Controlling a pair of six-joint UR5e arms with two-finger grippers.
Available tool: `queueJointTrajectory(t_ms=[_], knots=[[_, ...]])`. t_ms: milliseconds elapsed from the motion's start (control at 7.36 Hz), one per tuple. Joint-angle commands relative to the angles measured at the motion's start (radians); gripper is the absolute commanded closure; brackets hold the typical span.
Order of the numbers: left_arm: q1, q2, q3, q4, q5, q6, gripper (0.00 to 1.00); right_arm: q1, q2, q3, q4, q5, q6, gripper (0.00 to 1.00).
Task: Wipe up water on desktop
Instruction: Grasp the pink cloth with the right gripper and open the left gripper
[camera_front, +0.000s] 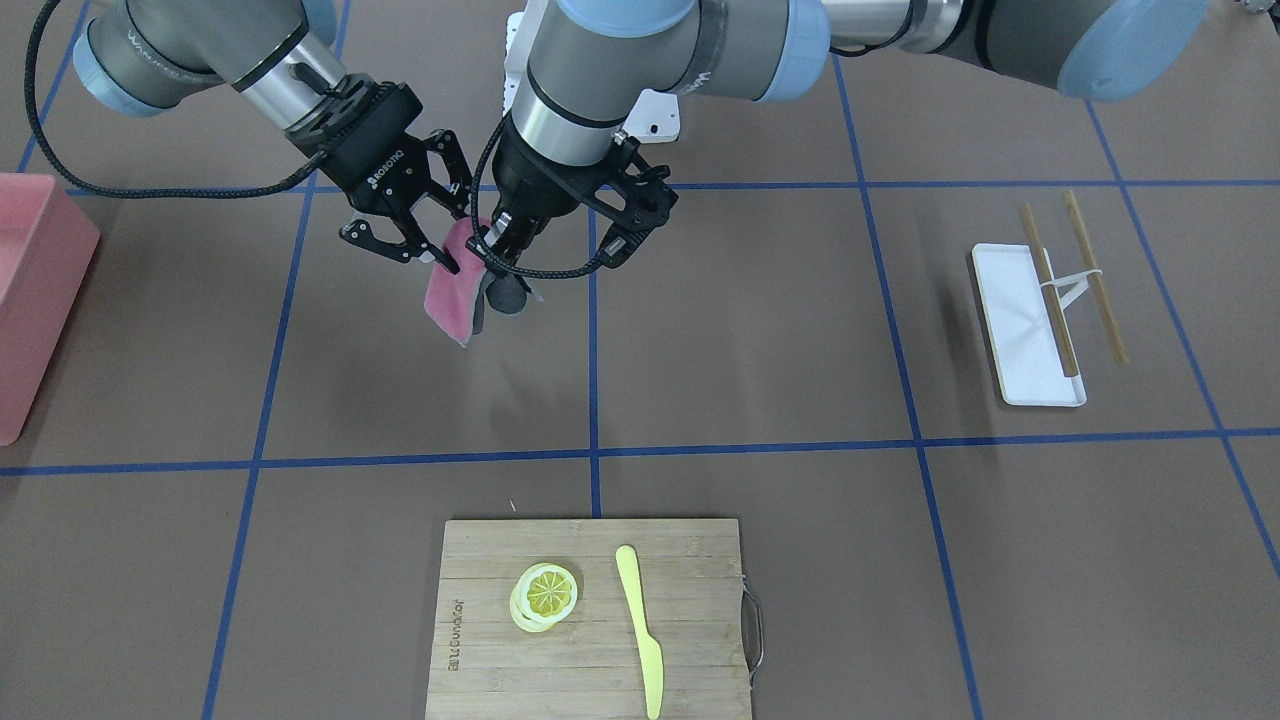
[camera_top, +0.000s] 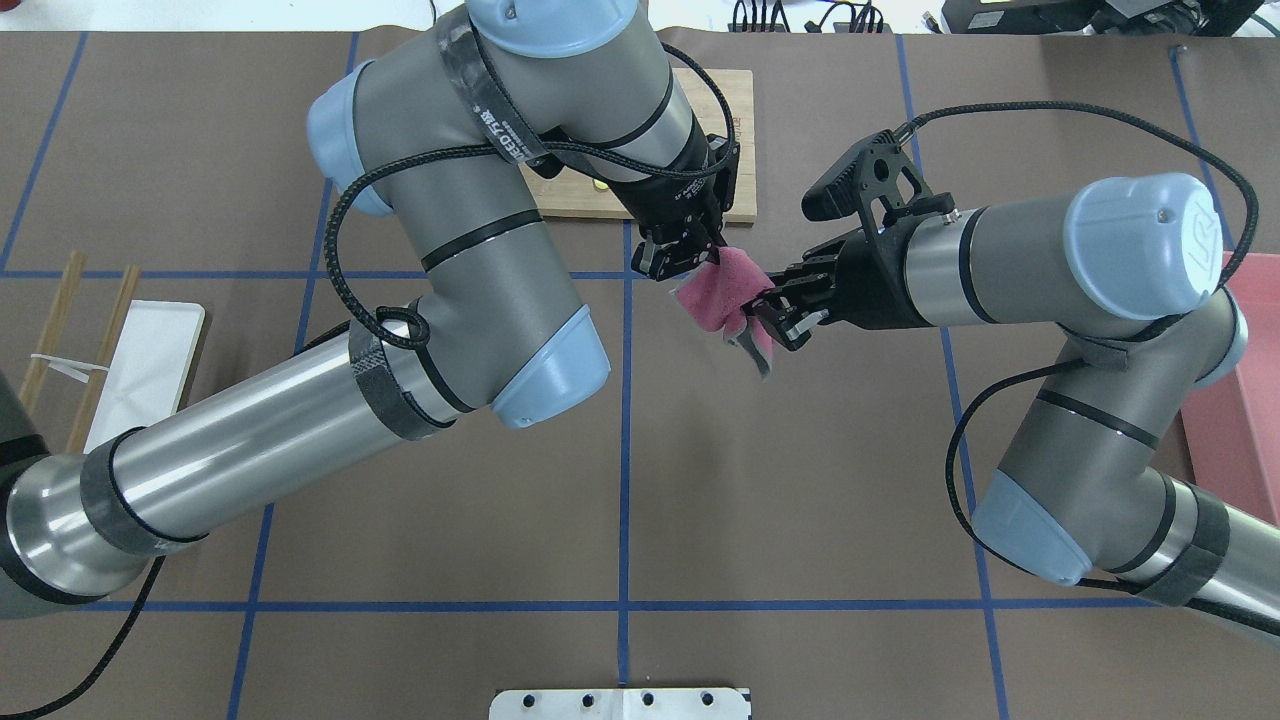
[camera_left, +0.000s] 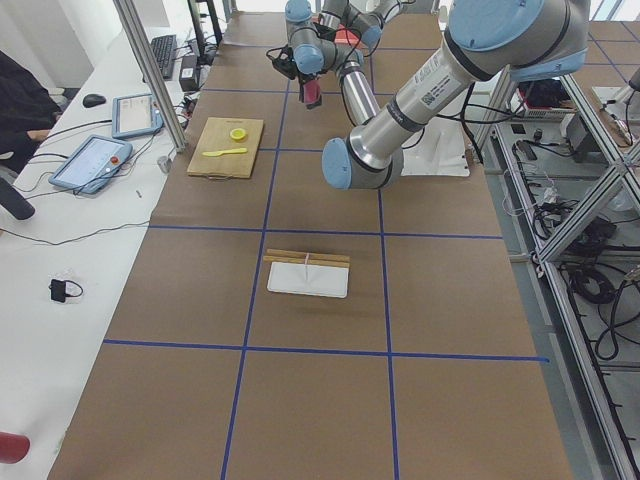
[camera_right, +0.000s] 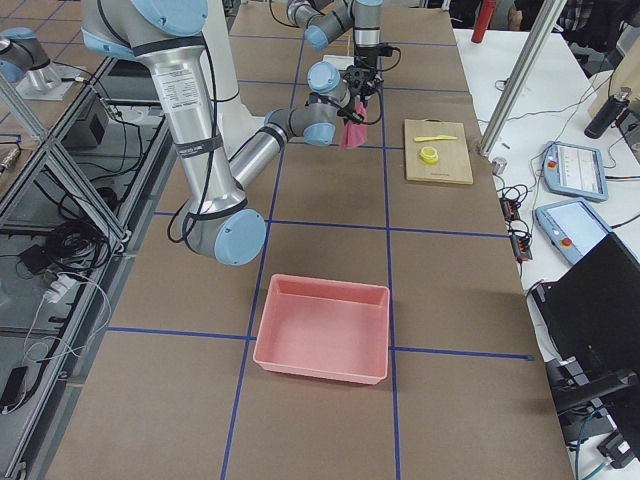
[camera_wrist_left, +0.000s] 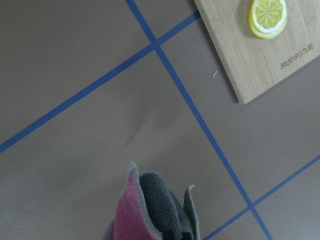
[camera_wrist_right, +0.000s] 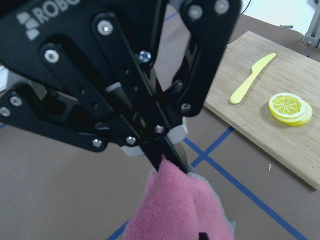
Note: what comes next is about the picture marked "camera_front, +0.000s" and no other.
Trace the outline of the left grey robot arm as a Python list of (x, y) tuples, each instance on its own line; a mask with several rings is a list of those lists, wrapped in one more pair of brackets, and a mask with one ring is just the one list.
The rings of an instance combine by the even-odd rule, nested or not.
[(509, 106), (481, 155), (499, 192), (468, 250), (499, 275), (547, 223), (611, 219), (576, 278), (623, 264), (667, 223), (668, 170), (625, 123), (646, 91), (750, 102), (806, 94), (833, 56), (941, 55), (1066, 97), (1115, 102), (1180, 56), (1206, 1), (530, 1), (507, 55)]

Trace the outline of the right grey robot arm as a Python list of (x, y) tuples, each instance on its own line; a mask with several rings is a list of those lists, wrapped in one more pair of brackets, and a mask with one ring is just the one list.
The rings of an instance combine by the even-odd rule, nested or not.
[(422, 104), (410, 86), (346, 69), (335, 55), (329, 1), (113, 1), (76, 41), (81, 83), (104, 106), (156, 117), (183, 99), (228, 86), (305, 155), (355, 210), (340, 237), (398, 263), (435, 246), (413, 209), (424, 199), (467, 214), (474, 178), (456, 135), (410, 127)]

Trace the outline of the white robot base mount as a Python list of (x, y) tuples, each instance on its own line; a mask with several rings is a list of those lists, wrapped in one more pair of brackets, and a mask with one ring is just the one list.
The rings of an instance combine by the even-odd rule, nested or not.
[[(549, 1), (529, 1), (506, 20), (504, 81), (500, 113), (513, 109), (515, 97), (527, 76), (529, 56)], [(641, 143), (671, 143), (681, 133), (678, 99), (673, 94), (644, 90), (623, 123), (623, 131)]]

